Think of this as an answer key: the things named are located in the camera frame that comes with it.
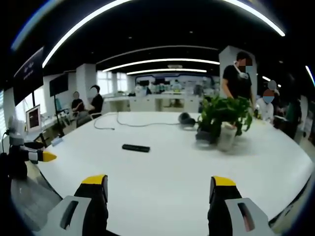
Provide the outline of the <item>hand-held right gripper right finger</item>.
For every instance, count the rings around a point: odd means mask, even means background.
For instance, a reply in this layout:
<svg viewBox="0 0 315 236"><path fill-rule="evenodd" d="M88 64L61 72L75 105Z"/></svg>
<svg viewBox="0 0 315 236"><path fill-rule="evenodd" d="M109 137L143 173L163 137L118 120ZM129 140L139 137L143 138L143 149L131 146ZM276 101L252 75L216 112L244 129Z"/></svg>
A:
<svg viewBox="0 0 315 236"><path fill-rule="evenodd" d="M243 198L229 178L212 176L208 210L210 236L274 236L267 215Z"/></svg>

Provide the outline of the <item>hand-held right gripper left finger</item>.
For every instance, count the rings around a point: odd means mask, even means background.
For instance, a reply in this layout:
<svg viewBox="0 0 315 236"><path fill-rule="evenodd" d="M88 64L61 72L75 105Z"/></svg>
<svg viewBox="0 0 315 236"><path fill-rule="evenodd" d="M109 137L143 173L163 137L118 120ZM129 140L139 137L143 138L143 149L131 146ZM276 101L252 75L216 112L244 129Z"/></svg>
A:
<svg viewBox="0 0 315 236"><path fill-rule="evenodd" d="M44 227L35 236L107 235L108 176L83 180L73 196L65 197L48 213Z"/></svg>

